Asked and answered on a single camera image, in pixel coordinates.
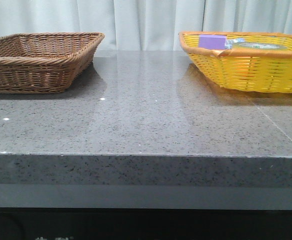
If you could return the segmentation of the yellow packing tape roll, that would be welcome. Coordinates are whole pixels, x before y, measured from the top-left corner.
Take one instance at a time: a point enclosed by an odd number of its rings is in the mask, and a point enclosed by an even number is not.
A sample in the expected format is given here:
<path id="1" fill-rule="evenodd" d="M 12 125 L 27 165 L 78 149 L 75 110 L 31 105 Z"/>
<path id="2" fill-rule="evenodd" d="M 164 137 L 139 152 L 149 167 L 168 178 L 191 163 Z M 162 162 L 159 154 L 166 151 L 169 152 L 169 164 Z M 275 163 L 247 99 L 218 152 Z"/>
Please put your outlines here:
<path id="1" fill-rule="evenodd" d="M 265 42 L 238 42 L 232 45 L 233 49 L 257 49 L 257 50 L 273 50 L 273 51 L 282 51 L 288 50 L 284 45 L 274 44 L 274 43 L 265 43 Z"/>

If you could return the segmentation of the white curtain backdrop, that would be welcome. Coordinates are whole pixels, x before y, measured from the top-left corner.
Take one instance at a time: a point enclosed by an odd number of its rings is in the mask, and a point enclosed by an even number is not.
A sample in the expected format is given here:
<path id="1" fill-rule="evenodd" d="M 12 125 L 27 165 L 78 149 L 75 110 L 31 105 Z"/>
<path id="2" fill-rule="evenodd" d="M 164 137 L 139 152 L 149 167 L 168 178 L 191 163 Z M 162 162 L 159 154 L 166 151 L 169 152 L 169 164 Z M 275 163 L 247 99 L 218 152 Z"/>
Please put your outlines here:
<path id="1" fill-rule="evenodd" d="M 0 37 L 101 32 L 101 50 L 178 51 L 182 31 L 292 34 L 292 0 L 0 0 Z"/>

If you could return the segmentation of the purple rectangular block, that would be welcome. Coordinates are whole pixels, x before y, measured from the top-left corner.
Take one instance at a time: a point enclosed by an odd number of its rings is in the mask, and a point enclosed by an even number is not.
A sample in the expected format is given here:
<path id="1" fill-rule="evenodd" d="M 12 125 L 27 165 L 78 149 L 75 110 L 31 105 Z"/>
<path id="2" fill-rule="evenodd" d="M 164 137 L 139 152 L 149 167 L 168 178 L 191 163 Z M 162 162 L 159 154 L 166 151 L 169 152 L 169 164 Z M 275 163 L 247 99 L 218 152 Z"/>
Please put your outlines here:
<path id="1" fill-rule="evenodd" d="M 209 50 L 225 49 L 227 37 L 224 35 L 200 34 L 198 38 L 198 47 Z"/>

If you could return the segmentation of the clear plastic wrapped item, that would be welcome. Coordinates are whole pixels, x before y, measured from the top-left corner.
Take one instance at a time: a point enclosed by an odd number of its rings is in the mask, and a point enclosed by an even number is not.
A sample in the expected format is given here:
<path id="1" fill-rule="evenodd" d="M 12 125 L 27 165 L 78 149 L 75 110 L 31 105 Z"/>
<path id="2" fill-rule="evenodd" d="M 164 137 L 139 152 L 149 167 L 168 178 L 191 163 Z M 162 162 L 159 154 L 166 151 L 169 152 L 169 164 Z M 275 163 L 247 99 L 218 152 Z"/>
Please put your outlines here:
<path id="1" fill-rule="evenodd" d="M 225 40 L 225 49 L 229 50 L 233 47 L 234 44 L 244 43 L 244 38 L 234 38 L 234 39 L 226 39 Z"/>

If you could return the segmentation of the brown wicker basket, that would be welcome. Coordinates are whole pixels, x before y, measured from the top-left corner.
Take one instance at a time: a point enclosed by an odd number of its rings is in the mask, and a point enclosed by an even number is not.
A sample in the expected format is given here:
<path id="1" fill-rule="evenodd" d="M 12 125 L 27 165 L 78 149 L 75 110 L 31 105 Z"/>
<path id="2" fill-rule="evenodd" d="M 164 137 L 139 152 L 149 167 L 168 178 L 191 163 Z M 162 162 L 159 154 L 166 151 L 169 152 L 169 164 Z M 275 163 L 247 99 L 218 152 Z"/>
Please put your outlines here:
<path id="1" fill-rule="evenodd" d="M 101 32 L 16 33 L 0 37 L 0 94 L 55 94 L 92 62 Z"/>

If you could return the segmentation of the yellow woven basket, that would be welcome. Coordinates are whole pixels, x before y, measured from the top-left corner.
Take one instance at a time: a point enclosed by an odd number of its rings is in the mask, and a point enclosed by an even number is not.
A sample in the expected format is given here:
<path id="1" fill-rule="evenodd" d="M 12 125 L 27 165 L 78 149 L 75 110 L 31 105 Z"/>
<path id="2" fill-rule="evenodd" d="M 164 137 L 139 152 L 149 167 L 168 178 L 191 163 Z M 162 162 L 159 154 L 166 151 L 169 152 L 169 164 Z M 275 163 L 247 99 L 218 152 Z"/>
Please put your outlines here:
<path id="1" fill-rule="evenodd" d="M 284 49 L 233 46 L 199 47 L 202 31 L 181 31 L 179 42 L 195 66 L 222 88 L 244 92 L 292 93 L 292 34 L 280 32 L 208 31 L 207 35 L 243 38 L 246 43 L 273 44 Z"/>

